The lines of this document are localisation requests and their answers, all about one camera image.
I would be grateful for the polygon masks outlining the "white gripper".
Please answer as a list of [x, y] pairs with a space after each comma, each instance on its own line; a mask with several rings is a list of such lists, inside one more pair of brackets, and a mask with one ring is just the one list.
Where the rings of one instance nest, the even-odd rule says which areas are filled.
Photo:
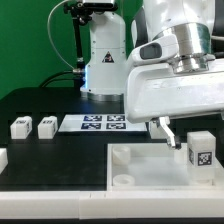
[[132, 123], [158, 118], [158, 130], [176, 150], [181, 141], [169, 128], [169, 118], [224, 111], [224, 59], [209, 57], [207, 71], [176, 74], [168, 61], [178, 52], [173, 34], [135, 48], [124, 93], [126, 118]]

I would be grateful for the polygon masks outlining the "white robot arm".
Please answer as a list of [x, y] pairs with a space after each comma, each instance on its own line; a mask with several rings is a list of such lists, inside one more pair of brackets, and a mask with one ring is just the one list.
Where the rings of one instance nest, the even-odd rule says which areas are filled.
[[132, 123], [155, 120], [176, 143], [166, 121], [224, 111], [224, 59], [211, 48], [221, 0], [143, 0], [132, 22], [134, 49], [124, 52], [125, 24], [114, 0], [83, 0], [93, 12], [92, 56], [82, 93], [97, 100], [124, 96]]

